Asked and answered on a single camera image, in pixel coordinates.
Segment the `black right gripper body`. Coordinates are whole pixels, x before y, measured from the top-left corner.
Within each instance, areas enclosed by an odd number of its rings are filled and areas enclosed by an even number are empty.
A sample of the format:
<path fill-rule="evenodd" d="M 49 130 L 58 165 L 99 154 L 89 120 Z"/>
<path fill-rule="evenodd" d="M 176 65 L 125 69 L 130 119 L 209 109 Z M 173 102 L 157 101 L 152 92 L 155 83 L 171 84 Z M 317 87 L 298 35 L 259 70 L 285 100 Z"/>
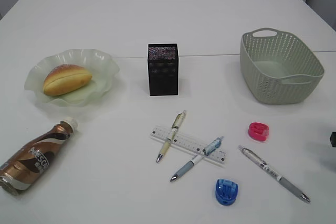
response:
<path fill-rule="evenodd" d="M 336 132 L 332 132 L 330 136 L 331 146 L 336 146 Z"/>

